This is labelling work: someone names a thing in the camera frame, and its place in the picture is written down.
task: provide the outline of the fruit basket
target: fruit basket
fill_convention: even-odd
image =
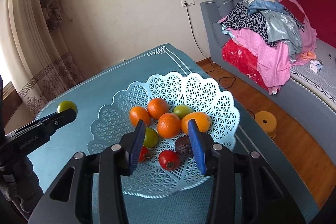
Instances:
[[[102,152],[108,146],[120,141],[123,134],[131,132],[134,127],[129,121],[129,111],[134,106],[146,107],[153,98],[166,100],[170,112],[175,106],[185,104],[194,111],[208,114],[212,124],[207,132],[215,142],[233,150],[235,132],[239,124],[239,111],[234,106],[234,99],[229,91],[220,91],[215,79],[202,78],[197,73],[182,77],[177,72],[165,76],[152,75],[146,83],[134,82],[127,90],[118,91],[113,96],[112,105],[102,106],[98,119],[91,125],[94,137],[88,143],[90,154]],[[152,127],[156,129],[157,120]],[[181,163],[173,171],[161,168],[158,156],[161,151],[174,150],[174,143],[181,132],[172,139],[159,138],[158,144],[150,149],[151,158],[139,163],[130,177],[122,177],[123,193],[145,198],[163,198],[177,191],[190,189],[208,180],[197,169],[192,157]]]

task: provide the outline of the table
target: table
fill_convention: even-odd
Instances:
[[[73,101],[77,105],[78,116],[74,122],[60,128],[48,143],[28,156],[43,191],[46,191],[76,152],[83,151],[88,154],[87,144],[93,139],[91,123],[97,119],[100,107],[112,103],[113,95],[117,91],[127,89],[134,81],[144,83],[153,74],[166,75],[171,71],[177,71],[182,76],[196,72],[203,78],[209,77],[185,53],[170,44],[164,44],[108,68],[50,101],[36,119],[55,112],[57,105],[64,100]],[[234,152],[246,154],[258,151],[263,155],[293,196],[308,223],[319,211],[309,190],[281,150],[236,100],[235,106],[240,111],[241,120],[236,132]],[[94,223],[98,223],[96,187],[97,177],[94,179],[93,191]],[[208,211],[211,188],[212,179],[167,198],[147,199],[124,195],[129,222],[203,224]],[[236,223],[240,220],[240,208],[237,198]]]

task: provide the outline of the red blanket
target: red blanket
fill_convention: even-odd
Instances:
[[[239,46],[230,39],[222,49],[223,59],[235,66],[241,73],[247,75],[258,85],[268,91],[259,71],[257,71],[257,57],[243,46]]]

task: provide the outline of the orange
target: orange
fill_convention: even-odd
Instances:
[[[154,119],[160,119],[160,117],[169,111],[168,103],[161,98],[154,98],[149,101],[147,111]]]
[[[211,118],[204,112],[193,112],[186,116],[181,121],[181,127],[184,134],[188,134],[188,123],[191,119],[195,119],[200,132],[207,132],[211,126]]]
[[[166,139],[176,137],[181,130],[181,120],[174,113],[165,113],[157,124],[157,132],[158,134]]]
[[[132,107],[129,111],[129,119],[133,126],[137,126],[139,120],[143,120],[147,126],[151,124],[151,117],[142,106]]]

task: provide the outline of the beige curtain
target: beige curtain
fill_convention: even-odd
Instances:
[[[0,0],[0,46],[12,82],[35,115],[83,80],[58,26],[57,0]]]

